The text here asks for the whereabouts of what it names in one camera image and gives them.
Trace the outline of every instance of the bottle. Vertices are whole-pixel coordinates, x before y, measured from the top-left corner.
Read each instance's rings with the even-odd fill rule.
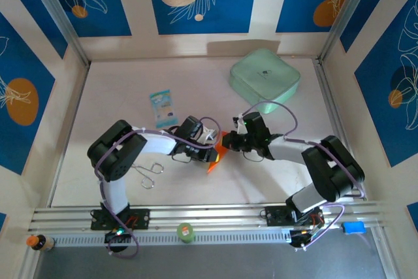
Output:
[[[31,235],[26,244],[35,251],[49,251],[54,247],[55,240],[45,235]]]

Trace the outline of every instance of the orange bottle cap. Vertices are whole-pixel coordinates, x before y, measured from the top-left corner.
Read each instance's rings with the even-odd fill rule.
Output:
[[[29,238],[27,238],[26,240],[26,245],[28,246],[32,246],[34,247],[35,245],[37,245],[39,243],[39,238],[35,235],[31,235]]]

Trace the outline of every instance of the metal frame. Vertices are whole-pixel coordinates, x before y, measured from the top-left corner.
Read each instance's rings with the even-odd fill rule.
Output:
[[[350,21],[355,9],[359,5],[360,0],[346,0],[338,13],[331,30],[328,32],[328,37],[322,47],[321,53],[318,56],[318,60],[322,64],[327,58],[328,53],[340,39],[342,32],[346,28]]]
[[[80,41],[74,27],[70,23],[68,16],[65,14],[63,7],[59,4],[58,0],[41,0],[46,10],[54,20],[59,31],[64,36],[64,39],[74,50],[80,63],[88,69],[90,60],[88,59],[85,51],[83,50]]]
[[[331,28],[328,38],[321,50],[320,55],[313,61],[319,85],[327,106],[327,111],[330,116],[332,128],[334,133],[339,136],[342,142],[349,148],[349,141],[346,137],[338,107],[336,106],[332,91],[327,80],[326,73],[322,67],[324,59],[340,38],[342,31],[346,27],[349,19],[354,13],[360,0],[347,0],[340,11],[333,27]],[[54,22],[57,24],[59,30],[69,43],[69,45],[76,52],[78,59],[86,68],[89,66],[89,59],[83,51],[74,28],[72,27],[68,17],[59,5],[57,0],[42,0],[44,6],[47,8]],[[67,138],[65,150],[67,148],[69,136]],[[54,186],[50,192],[48,199],[48,206],[52,202],[54,191],[56,188],[57,178],[62,163],[57,168],[56,176],[54,178]],[[366,201],[352,201],[344,203],[346,205],[346,213],[342,216],[341,222],[363,221],[367,227],[372,228],[375,238],[376,246],[378,247],[379,256],[383,264],[388,278],[399,278],[394,259],[391,255],[389,244],[385,237],[384,225],[385,220],[383,216],[383,209],[378,202]],[[289,230],[298,229],[298,227],[267,227],[266,220],[260,217],[260,211],[265,206],[278,206],[283,204],[250,204],[250,205],[191,205],[191,206],[143,206],[142,208],[149,208],[150,225],[147,231],[135,231],[135,234],[144,238],[152,238],[149,241],[150,245],[158,245],[158,240],[161,236],[173,236],[173,232],[179,223],[192,223],[196,232],[202,235],[207,233],[230,233],[230,232],[250,232],[251,234],[265,234],[268,231],[282,232],[286,234]],[[60,246],[71,245],[71,241],[78,238],[94,238],[102,237],[103,232],[90,230],[91,216],[90,211],[97,209],[95,207],[65,207],[65,208],[37,208],[34,212],[31,225],[28,233],[45,233],[53,237],[72,238],[72,240],[60,242]],[[326,224],[330,223],[336,216],[333,210],[324,211],[324,219]],[[86,245],[100,245],[98,243],[84,243]],[[24,263],[17,278],[32,278],[35,272],[35,265],[39,257],[38,252],[27,249]]]

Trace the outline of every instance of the orange object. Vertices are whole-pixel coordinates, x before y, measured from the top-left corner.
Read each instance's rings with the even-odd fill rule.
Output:
[[[29,238],[27,238],[26,240],[26,245],[32,247],[35,246],[39,243],[39,238],[35,235],[31,235]]]
[[[222,137],[224,137],[228,132],[222,131]],[[217,151],[217,161],[213,161],[209,164],[208,172],[214,170],[216,165],[221,161],[223,156],[229,151],[228,148],[222,146],[222,139],[219,141],[219,143],[216,144],[215,149]]]

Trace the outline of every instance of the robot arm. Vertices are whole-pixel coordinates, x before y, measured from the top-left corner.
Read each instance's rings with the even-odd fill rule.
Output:
[[[191,143],[200,144],[193,138],[201,128],[203,128],[203,124],[198,119],[190,116],[175,132],[167,131],[167,133]],[[90,146],[87,155],[93,167],[96,166],[116,141],[135,130],[139,130],[139,128],[131,127],[124,120],[116,122]],[[160,153],[170,156],[185,153],[192,160],[204,162],[217,160],[217,152],[213,147],[205,149],[194,148],[162,134],[133,134],[113,150],[99,166],[99,172],[104,179],[102,190],[104,199],[107,200],[109,209],[116,215],[126,210],[129,211],[123,176],[131,168],[139,153]]]
[[[289,160],[306,165],[312,179],[309,186],[286,200],[295,211],[296,221],[313,208],[326,202],[335,202],[349,193],[354,184],[338,165],[319,146],[312,147],[303,140],[289,140],[281,134],[270,134],[258,112],[234,118],[237,131],[223,138],[222,145],[237,152],[255,150],[270,160]],[[345,167],[357,182],[364,180],[364,173],[341,141],[335,136],[321,140],[328,150]]]

